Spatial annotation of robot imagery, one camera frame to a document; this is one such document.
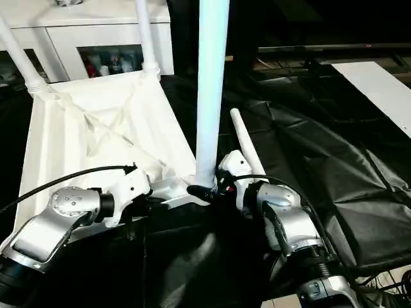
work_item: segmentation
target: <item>black fabric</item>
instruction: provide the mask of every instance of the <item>black fabric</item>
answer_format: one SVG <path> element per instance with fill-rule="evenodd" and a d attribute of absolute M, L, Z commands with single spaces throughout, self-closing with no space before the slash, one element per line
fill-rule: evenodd
<path fill-rule="evenodd" d="M 195 81 L 163 82 L 194 151 Z M 233 107 L 267 174 L 308 196 L 356 275 L 410 262 L 411 142 L 345 78 L 331 67 L 259 82 L 226 72 L 219 159 L 239 148 Z"/>
<path fill-rule="evenodd" d="M 162 77 L 193 151 L 196 84 Z M 4 170 L 14 179 L 4 193 L 11 200 L 18 193 L 31 110 L 29 96 L 14 99 L 2 113 L 3 140 L 10 145 Z M 229 116 L 233 107 L 240 109 L 267 173 L 304 192 L 356 275 L 410 263 L 410 141 L 343 77 L 326 67 L 295 77 L 251 78 L 228 67 L 219 159 L 239 148 Z M 70 290 L 59 305 L 76 306 L 78 294 L 87 305 L 102 307 L 139 307 L 144 300 L 147 307 L 257 307 L 292 291 L 270 282 L 275 255 L 267 253 L 258 226 L 234 205 L 185 205 L 153 215 L 147 230 L 146 275 L 142 237 L 129 241 L 126 231 L 112 230 L 69 246 L 35 305 L 55 306 L 50 292 Z"/>
<path fill-rule="evenodd" d="M 33 99 L 27 92 L 12 92 L 9 87 L 0 90 L 0 140 L 3 143 L 0 156 L 3 162 L 1 166 L 2 205 L 0 207 L 19 197 L 32 101 Z M 13 230 L 14 217 L 15 207 L 2 214 L 1 240 L 9 236 Z"/>
<path fill-rule="evenodd" d="M 29 307 L 55 307 L 56 296 L 59 307 L 261 306 L 268 270 L 265 246 L 256 239 L 264 235 L 234 203 L 187 204 L 134 229 L 133 240 L 119 227 L 70 244 Z M 63 290 L 70 296 L 61 296 Z"/>

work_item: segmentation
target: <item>wire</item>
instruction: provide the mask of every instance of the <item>wire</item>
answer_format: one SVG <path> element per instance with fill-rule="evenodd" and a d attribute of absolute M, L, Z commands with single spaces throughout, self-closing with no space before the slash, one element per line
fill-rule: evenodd
<path fill-rule="evenodd" d="M 14 200 L 13 202 L 9 203 L 8 205 L 6 205 L 5 207 L 3 207 L 2 209 L 0 209 L 0 215 L 4 212 L 6 212 L 6 210 L 8 210 L 10 207 L 13 207 L 14 205 L 19 204 L 20 202 L 22 202 L 23 200 L 33 196 L 34 194 L 37 194 L 41 191 L 43 191 L 44 189 L 47 189 L 51 186 L 54 186 L 56 184 L 59 184 L 61 182 L 70 180 L 71 178 L 76 178 L 77 176 L 80 175 L 86 175 L 87 173 L 93 173 L 93 172 L 98 172 L 98 171 L 104 171 L 104 170 L 116 170 L 116 169 L 121 169 L 121 170 L 127 170 L 128 168 L 131 168 L 130 166 L 105 166 L 105 167 L 96 167 L 96 168 L 91 168 L 91 169 L 86 169 L 86 170 L 82 170 L 79 172 L 75 172 L 72 173 L 70 175 L 66 175 L 63 176 L 62 178 L 58 178 L 54 181 L 51 181 L 47 184 L 41 185 L 35 189 L 33 189 L 32 191 L 27 192 L 26 194 L 23 194 L 22 196 L 18 197 L 16 200 Z"/>
<path fill-rule="evenodd" d="M 335 250 L 335 244 L 330 241 L 330 239 L 328 238 L 325 228 L 322 225 L 322 222 L 319 218 L 319 215 L 317 214 L 317 211 L 314 209 L 313 205 L 310 203 L 310 201 L 308 200 L 308 198 L 305 196 L 305 194 L 301 193 L 300 191 L 298 191 L 297 189 L 293 188 L 291 185 L 289 185 L 287 182 L 276 178 L 274 176 L 270 176 L 270 175 L 240 175 L 240 176 L 235 176 L 234 177 L 234 181 L 238 181 L 238 180 L 243 180 L 246 178 L 265 178 L 267 180 L 271 180 L 271 181 L 275 181 L 278 184 L 282 184 L 285 186 L 288 186 L 289 188 L 293 189 L 294 191 L 296 191 L 303 199 L 305 199 L 306 203 L 308 204 L 308 207 L 311 209 L 313 217 L 315 218 L 315 224 L 318 226 L 319 228 L 319 234 L 321 236 L 321 238 L 323 238 L 324 240 L 324 244 L 326 245 L 326 248 L 328 249 L 328 252 L 331 253 L 332 251 L 336 251 Z M 334 256 L 337 258 L 337 261 L 342 265 L 342 269 L 345 272 L 345 278 L 347 279 L 349 285 L 351 286 L 351 288 L 354 290 L 355 293 L 357 293 L 358 297 L 360 297 L 361 302 L 363 303 L 363 305 L 366 307 L 366 301 L 372 303 L 373 305 L 375 305 L 376 307 L 379 307 L 380 305 L 378 305 L 375 301 L 371 300 L 370 298 L 368 298 L 364 291 L 361 290 L 360 286 L 358 285 L 358 283 L 355 281 L 353 275 L 351 274 L 349 268 L 347 266 L 344 265 L 344 263 L 342 262 L 342 260 L 340 259 L 340 257 L 337 254 L 334 254 Z"/>
<path fill-rule="evenodd" d="M 265 63 L 264 61 L 260 60 L 260 58 L 257 57 L 257 61 L 261 64 L 263 64 L 265 67 L 269 68 L 269 69 L 274 69 L 275 67 L 271 66 L 268 63 Z"/>
<path fill-rule="evenodd" d="M 239 175 L 239 176 L 235 176 L 234 177 L 234 181 L 239 181 L 239 180 L 244 180 L 244 179 L 246 179 L 246 178 L 265 178 L 265 179 L 267 179 L 267 180 L 271 180 L 271 181 L 275 181 L 275 182 L 277 182 L 277 183 L 279 183 L 279 184 L 282 184 L 282 185 L 286 185 L 286 186 L 288 186 L 289 188 L 291 188 L 291 189 L 294 189 L 290 184 L 288 184 L 287 182 L 285 182 L 285 181 L 283 181 L 283 180 L 281 180 L 281 179 L 279 179 L 279 178 L 276 178 L 275 176 L 270 176 L 270 175 Z"/>
<path fill-rule="evenodd" d="M 397 282 L 395 281 L 394 277 L 392 276 L 391 271 L 388 271 L 388 274 L 390 275 L 392 282 L 393 282 L 394 284 L 396 284 Z M 397 291 L 398 291 L 398 294 L 401 294 L 401 293 L 402 293 L 402 292 L 399 290 L 399 287 L 398 287 L 398 286 L 397 286 Z"/>

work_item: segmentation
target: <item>floor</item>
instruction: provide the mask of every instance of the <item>floor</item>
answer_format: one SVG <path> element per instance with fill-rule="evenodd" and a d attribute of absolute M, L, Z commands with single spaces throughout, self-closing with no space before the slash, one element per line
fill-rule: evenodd
<path fill-rule="evenodd" d="M 396 268 L 391 271 L 391 275 L 394 278 L 395 282 L 400 282 L 403 274 L 411 270 L 411 265 L 404 266 L 402 268 Z M 366 278 L 359 278 L 357 281 L 364 281 Z M 378 275 L 378 278 L 372 283 L 378 285 L 378 287 L 389 286 L 393 284 L 392 278 L 389 273 L 386 271 Z M 390 293 L 397 293 L 397 289 L 389 291 Z M 263 303 L 261 308 L 301 308 L 300 302 L 297 298 L 297 295 L 285 296 L 282 298 L 276 298 L 274 300 L 267 300 Z"/>
<path fill-rule="evenodd" d="M 263 302 L 261 308 L 301 308 L 297 295 L 289 295 Z"/>

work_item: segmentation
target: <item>black cable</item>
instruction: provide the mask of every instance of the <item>black cable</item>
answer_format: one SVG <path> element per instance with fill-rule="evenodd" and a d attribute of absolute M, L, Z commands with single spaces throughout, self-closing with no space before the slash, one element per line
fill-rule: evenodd
<path fill-rule="evenodd" d="M 22 202 L 23 200 L 33 196 L 34 194 L 37 194 L 37 193 L 43 191 L 44 189 L 47 189 L 47 188 L 49 188 L 51 186 L 54 186 L 56 184 L 59 184 L 61 182 L 70 180 L 71 178 L 76 178 L 77 176 L 80 176 L 80 175 L 86 175 L 87 173 L 93 173 L 93 172 L 104 171 L 104 170 L 121 169 L 121 170 L 124 170 L 126 172 L 129 168 L 134 168 L 134 167 L 130 167 L 130 166 L 96 167 L 96 168 L 86 169 L 86 170 L 82 170 L 82 171 L 79 171 L 79 172 L 72 173 L 70 175 L 63 176 L 62 178 L 58 178 L 57 180 L 54 180 L 54 181 L 51 181 L 47 184 L 41 185 L 38 188 L 35 188 L 32 191 L 29 191 L 26 194 L 23 194 L 22 196 L 18 197 L 16 200 L 14 200 L 13 202 L 9 203 L 8 205 L 6 205 L 2 209 L 0 209 L 0 215 L 2 213 L 4 213 L 6 210 L 8 210 L 10 207 L 13 207 L 14 205 L 19 204 L 20 202 Z"/>
<path fill-rule="evenodd" d="M 317 225 L 317 227 L 319 228 L 319 234 L 321 236 L 321 238 L 323 238 L 324 240 L 324 244 L 326 245 L 326 248 L 328 249 L 328 252 L 331 253 L 333 251 L 336 251 L 335 249 L 333 249 L 335 247 L 335 244 L 333 244 L 332 241 L 330 241 L 329 237 L 326 234 L 325 228 L 322 225 L 322 222 L 319 218 L 319 215 L 317 214 L 317 211 L 314 209 L 313 205 L 310 203 L 310 201 L 308 200 L 308 198 L 305 196 L 305 194 L 301 193 L 300 191 L 298 191 L 297 189 L 294 189 L 293 186 L 291 186 L 290 184 L 288 184 L 287 182 L 276 178 L 274 176 L 270 176 L 270 175 L 240 175 L 240 176 L 235 176 L 234 177 L 234 181 L 238 181 L 238 180 L 244 180 L 246 178 L 265 178 L 267 180 L 271 180 L 271 181 L 275 181 L 276 184 L 281 184 L 281 185 L 285 185 L 288 186 L 289 188 L 293 189 L 294 191 L 296 191 L 303 199 L 305 199 L 306 203 L 308 204 L 308 207 L 310 208 L 310 210 L 312 211 L 313 217 L 315 218 L 315 224 Z M 364 307 L 367 307 L 366 301 L 372 303 L 373 305 L 375 305 L 376 307 L 379 307 L 380 305 L 377 304 L 375 301 L 371 300 L 370 298 L 368 298 L 365 293 L 361 290 L 360 286 L 358 285 L 358 283 L 355 281 L 354 276 L 351 274 L 351 271 L 349 270 L 349 268 L 344 265 L 344 263 L 342 262 L 342 260 L 340 259 L 340 257 L 337 254 L 333 254 L 336 258 L 337 261 L 342 265 L 342 269 L 345 272 L 345 278 L 347 279 L 349 285 L 351 286 L 351 288 L 354 290 L 354 292 L 359 295 L 360 297 L 360 301 L 362 302 L 362 305 Z"/>
<path fill-rule="evenodd" d="M 360 283 L 360 284 L 358 284 L 358 285 L 359 285 L 359 286 L 366 286 L 367 284 L 369 284 L 370 282 L 372 282 L 374 279 L 376 279 L 376 277 L 377 277 L 378 275 L 379 275 L 379 274 L 374 275 L 374 276 L 371 276 L 371 277 L 367 278 L 364 282 L 362 282 L 362 283 Z"/>
<path fill-rule="evenodd" d="M 392 276 L 391 271 L 388 271 L 388 274 L 390 275 L 392 282 L 394 284 L 396 284 L 397 282 L 395 281 L 394 277 Z M 398 294 L 401 294 L 401 291 L 399 290 L 398 286 L 397 286 L 397 291 L 398 291 Z"/>

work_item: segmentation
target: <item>glass cabinet door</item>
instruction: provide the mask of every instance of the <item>glass cabinet door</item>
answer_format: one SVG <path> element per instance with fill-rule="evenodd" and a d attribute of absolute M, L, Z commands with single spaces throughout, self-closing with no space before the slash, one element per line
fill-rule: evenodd
<path fill-rule="evenodd" d="M 44 78 L 47 83 L 50 83 L 43 66 L 37 58 L 33 49 L 24 50 L 28 58 L 33 63 L 37 72 Z M 10 87 L 13 90 L 21 90 L 25 88 L 24 78 L 21 76 L 17 66 L 7 51 L 0 51 L 0 87 Z"/>
<path fill-rule="evenodd" d="M 90 78 L 140 71 L 141 45 L 89 46 L 77 48 Z"/>

